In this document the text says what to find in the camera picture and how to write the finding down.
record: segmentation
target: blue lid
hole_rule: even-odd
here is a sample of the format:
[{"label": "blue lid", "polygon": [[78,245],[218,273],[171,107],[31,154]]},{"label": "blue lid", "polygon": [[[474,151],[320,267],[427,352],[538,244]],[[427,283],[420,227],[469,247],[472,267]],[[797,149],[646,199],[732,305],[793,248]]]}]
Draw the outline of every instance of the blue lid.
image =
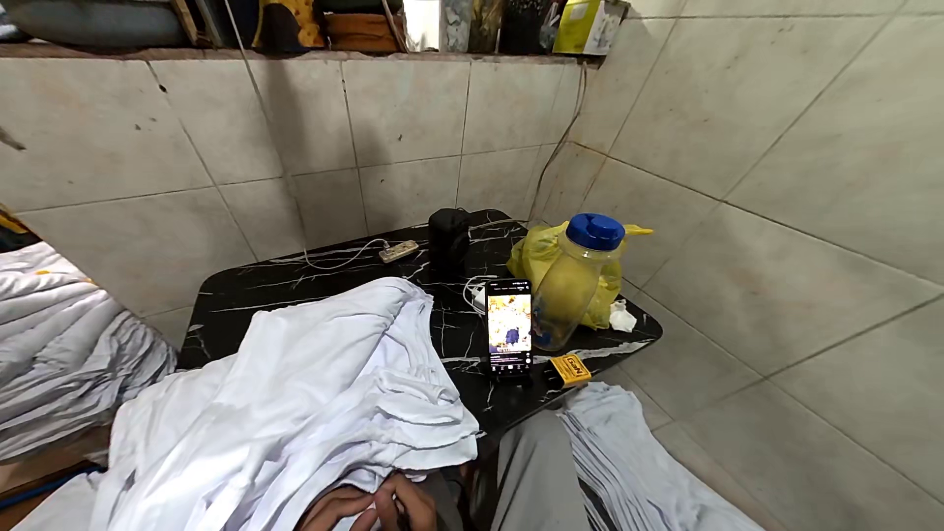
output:
[{"label": "blue lid", "polygon": [[567,237],[579,246],[593,250],[613,250],[626,236],[618,221],[603,214],[577,214],[570,218]]}]

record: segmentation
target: gray pants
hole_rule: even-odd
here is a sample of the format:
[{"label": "gray pants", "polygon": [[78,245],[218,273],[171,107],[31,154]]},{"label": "gray pants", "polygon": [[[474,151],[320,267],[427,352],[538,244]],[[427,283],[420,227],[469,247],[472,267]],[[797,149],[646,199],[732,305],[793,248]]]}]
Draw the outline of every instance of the gray pants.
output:
[{"label": "gray pants", "polygon": [[570,437],[547,410],[501,438],[498,451],[482,464],[471,496],[472,516],[481,529],[590,530]]}]

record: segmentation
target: black marble table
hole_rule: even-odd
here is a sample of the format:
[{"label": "black marble table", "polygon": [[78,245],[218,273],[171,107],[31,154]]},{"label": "black marble table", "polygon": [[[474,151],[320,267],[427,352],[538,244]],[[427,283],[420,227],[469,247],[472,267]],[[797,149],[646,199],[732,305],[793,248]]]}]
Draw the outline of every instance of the black marble table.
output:
[{"label": "black marble table", "polygon": [[[497,210],[472,214],[472,226],[509,219]],[[402,277],[433,295],[430,319],[432,343],[459,388],[465,406],[478,419],[486,434],[499,434],[546,407],[567,391],[548,389],[542,371],[547,352],[535,351],[530,385],[496,384],[486,374],[487,346],[483,317],[463,300],[465,281],[473,275],[512,277],[505,263],[512,245],[527,234],[518,223],[507,222],[473,229],[465,259],[465,276],[442,278],[430,271],[426,225],[368,236],[309,251],[317,266],[335,266],[350,259],[364,244],[383,238],[391,246],[415,240],[420,250],[391,264],[378,252],[382,243],[371,245],[350,264],[337,270],[314,269],[301,253],[256,264],[233,267],[206,279],[194,304],[190,327],[178,359],[178,368],[198,368],[233,354],[239,349],[249,320],[260,310],[322,300],[380,277]],[[562,355],[578,351],[593,373],[605,370],[645,348],[662,336],[662,327],[631,302],[627,309],[638,319],[631,333],[613,329],[591,331],[578,327]]]}]

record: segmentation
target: black speaker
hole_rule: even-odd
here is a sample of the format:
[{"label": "black speaker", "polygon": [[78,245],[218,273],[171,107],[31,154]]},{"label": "black speaker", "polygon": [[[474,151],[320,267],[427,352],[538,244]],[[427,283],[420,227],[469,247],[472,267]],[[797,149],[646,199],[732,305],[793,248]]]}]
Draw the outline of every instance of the black speaker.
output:
[{"label": "black speaker", "polygon": [[430,216],[430,269],[460,272],[469,250],[469,218],[462,209],[439,209]]}]

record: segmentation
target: wall stain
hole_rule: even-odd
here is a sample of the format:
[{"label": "wall stain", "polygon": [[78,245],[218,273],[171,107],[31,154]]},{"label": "wall stain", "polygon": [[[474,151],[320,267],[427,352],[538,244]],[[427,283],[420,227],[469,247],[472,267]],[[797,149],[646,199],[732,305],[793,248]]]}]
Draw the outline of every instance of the wall stain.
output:
[{"label": "wall stain", "polygon": [[13,149],[16,149],[17,151],[26,151],[26,146],[13,140],[13,137],[10,136],[9,133],[3,128],[0,128],[0,142],[12,147]]}]

